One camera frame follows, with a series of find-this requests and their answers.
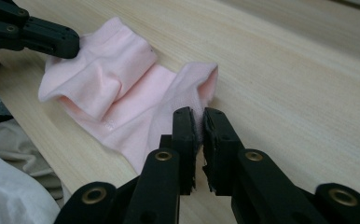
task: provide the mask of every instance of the table surface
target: table surface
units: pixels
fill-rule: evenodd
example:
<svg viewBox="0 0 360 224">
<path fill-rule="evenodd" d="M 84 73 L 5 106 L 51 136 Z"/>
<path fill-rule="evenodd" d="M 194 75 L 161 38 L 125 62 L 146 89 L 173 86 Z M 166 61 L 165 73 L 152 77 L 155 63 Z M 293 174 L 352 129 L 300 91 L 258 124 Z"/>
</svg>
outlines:
<svg viewBox="0 0 360 224">
<path fill-rule="evenodd" d="M 336 182 L 360 192 L 360 10 L 331 1 L 17 0 L 32 16 L 91 33 L 120 17 L 159 63 L 216 62 L 211 107 L 247 147 L 268 153 L 299 187 Z M 0 50 L 0 98 L 70 191 L 135 177 L 55 101 L 37 91 L 46 56 Z M 209 192 L 198 157 L 197 190 L 181 223 L 234 223 L 229 197 Z"/>
</svg>

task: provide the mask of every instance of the pink fabric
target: pink fabric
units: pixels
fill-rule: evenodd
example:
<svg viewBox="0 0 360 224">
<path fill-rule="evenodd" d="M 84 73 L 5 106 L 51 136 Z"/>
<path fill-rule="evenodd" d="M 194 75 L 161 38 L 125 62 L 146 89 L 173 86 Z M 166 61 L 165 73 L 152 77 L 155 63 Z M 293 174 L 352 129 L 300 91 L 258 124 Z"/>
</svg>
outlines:
<svg viewBox="0 0 360 224">
<path fill-rule="evenodd" d="M 151 46 L 118 18 L 80 40 L 71 60 L 48 58 L 39 99 L 58 99 L 103 145 L 119 151 L 140 174 L 162 134 L 172 133 L 174 110 L 190 106 L 201 131 L 212 100 L 215 63 L 188 63 L 176 74 L 156 64 Z"/>
</svg>

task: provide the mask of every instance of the pink cloth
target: pink cloth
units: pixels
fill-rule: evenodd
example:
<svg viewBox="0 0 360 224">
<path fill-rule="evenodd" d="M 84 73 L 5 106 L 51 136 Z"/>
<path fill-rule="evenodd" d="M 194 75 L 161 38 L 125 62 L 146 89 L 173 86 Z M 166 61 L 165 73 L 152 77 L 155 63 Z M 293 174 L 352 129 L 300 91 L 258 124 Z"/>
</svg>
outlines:
<svg viewBox="0 0 360 224">
<path fill-rule="evenodd" d="M 215 92 L 215 63 L 188 63 L 178 74 L 171 72 L 156 64 L 151 46 L 118 18 L 82 37 L 80 46 L 74 59 L 48 58 L 39 99 L 58 99 L 138 174 L 160 136 L 172 133 L 174 110 L 190 106 L 201 131 L 203 108 Z"/>
</svg>

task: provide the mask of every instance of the wood grain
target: wood grain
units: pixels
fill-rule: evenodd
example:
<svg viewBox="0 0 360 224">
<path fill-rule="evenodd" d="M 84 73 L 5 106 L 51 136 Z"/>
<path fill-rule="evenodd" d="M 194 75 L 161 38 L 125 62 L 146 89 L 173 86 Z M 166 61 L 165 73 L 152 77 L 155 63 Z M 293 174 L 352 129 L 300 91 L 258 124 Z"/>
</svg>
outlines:
<svg viewBox="0 0 360 224">
<path fill-rule="evenodd" d="M 267 152 L 290 179 L 314 191 L 337 182 L 360 192 L 360 11 L 330 1 L 18 0 L 30 14 L 80 34 L 120 17 L 159 63 L 216 62 L 211 106 L 248 147 Z M 0 50 L 0 98 L 71 190 L 94 180 L 120 186 L 135 176 L 56 102 L 40 103 L 45 56 Z M 199 166 L 203 164 L 199 155 Z M 229 198 L 198 190 L 181 223 L 234 223 Z"/>
</svg>

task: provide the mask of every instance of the person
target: person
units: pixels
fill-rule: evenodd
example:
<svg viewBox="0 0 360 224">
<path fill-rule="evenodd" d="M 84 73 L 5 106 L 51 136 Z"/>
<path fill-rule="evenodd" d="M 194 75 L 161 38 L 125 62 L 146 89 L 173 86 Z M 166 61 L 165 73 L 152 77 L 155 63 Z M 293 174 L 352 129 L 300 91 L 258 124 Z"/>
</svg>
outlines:
<svg viewBox="0 0 360 224">
<path fill-rule="evenodd" d="M 14 144 L 9 140 L 11 133 L 19 135 L 22 132 L 14 132 L 14 129 L 17 128 L 14 124 L 15 120 L 8 122 L 12 122 L 12 129 L 6 131 L 4 127 L 0 127 L 0 132 L 7 132 L 5 136 L 8 142 L 5 144 L 11 145 Z M 31 147 L 24 148 L 25 141 L 22 142 L 23 145 L 18 144 L 20 145 L 19 149 L 30 151 Z M 21 153 L 22 151 L 19 150 L 17 155 L 22 155 Z M 0 223 L 50 224 L 54 222 L 59 212 L 59 205 L 39 182 L 0 158 Z"/>
</svg>

